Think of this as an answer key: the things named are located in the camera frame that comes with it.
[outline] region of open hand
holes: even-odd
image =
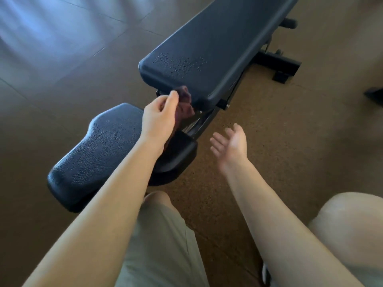
[[[170,95],[159,96],[144,109],[140,140],[158,148],[158,156],[164,151],[165,142],[173,132],[178,100],[177,91],[171,91]]]
[[[214,133],[210,138],[213,145],[211,151],[218,158],[218,168],[226,175],[234,163],[247,159],[246,135],[242,127],[234,124],[233,129],[226,128],[229,139],[219,133]]]

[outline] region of floor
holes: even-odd
[[[138,62],[212,0],[0,1],[0,282],[20,286],[73,221],[46,187],[50,168],[89,121],[155,90]],[[286,85],[252,66],[231,107],[199,138],[198,156],[160,187],[196,232],[211,286],[258,286],[261,260],[208,139],[239,123],[249,159],[309,222],[331,196],[383,196],[383,0],[300,0],[296,30],[271,50],[302,61]]]

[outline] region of weight bench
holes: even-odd
[[[298,0],[215,0],[139,63],[157,96],[186,85],[196,112],[175,132],[156,162],[149,185],[176,179],[194,160],[197,138],[229,103],[249,64],[276,71],[285,83],[300,66],[281,51],[267,52],[278,26]],[[50,171],[48,187],[69,211],[81,211],[129,153],[141,133],[143,110],[124,103],[95,117],[86,136]]]

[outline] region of red cloth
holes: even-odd
[[[187,119],[194,116],[194,109],[191,106],[192,97],[189,93],[187,86],[180,86],[175,88],[174,90],[178,92],[179,101],[178,101],[177,108],[175,110],[175,124],[173,128],[173,132],[170,135],[170,138],[166,141],[164,150],[169,144],[170,139],[174,136],[175,131],[179,128],[181,121],[183,119]],[[165,102],[161,104],[160,110],[163,110],[164,106],[165,106]]]

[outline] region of textured black leather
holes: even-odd
[[[186,85],[197,110],[211,110],[298,0],[215,0],[139,63],[163,92]]]
[[[121,104],[96,116],[81,142],[48,174],[48,187],[69,211],[79,212],[103,186],[141,134],[143,110]],[[150,185],[176,179],[196,156],[197,143],[176,131],[158,159]]]

